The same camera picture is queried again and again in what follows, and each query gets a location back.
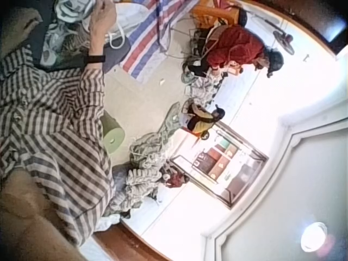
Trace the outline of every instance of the red white blue striped cloth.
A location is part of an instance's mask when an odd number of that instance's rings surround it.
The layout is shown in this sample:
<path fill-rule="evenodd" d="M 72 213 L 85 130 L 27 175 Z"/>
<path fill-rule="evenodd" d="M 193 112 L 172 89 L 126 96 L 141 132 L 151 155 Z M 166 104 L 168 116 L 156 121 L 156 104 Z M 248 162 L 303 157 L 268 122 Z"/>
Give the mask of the red white blue striped cloth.
<path fill-rule="evenodd" d="M 170 27 L 188 13 L 198 0 L 135 0 L 145 5 L 150 14 L 128 36 L 132 48 L 121 67 L 136 80 L 145 83 L 166 58 L 170 43 Z"/>

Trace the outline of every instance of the green stool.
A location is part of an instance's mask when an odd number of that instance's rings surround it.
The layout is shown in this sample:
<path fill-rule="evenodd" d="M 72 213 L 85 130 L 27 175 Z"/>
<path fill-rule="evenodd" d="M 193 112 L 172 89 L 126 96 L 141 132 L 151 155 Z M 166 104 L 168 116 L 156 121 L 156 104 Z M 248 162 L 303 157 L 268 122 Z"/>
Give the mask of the green stool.
<path fill-rule="evenodd" d="M 103 143 L 109 154 L 114 153 L 125 139 L 125 131 L 105 110 L 100 118 L 103 125 Z"/>

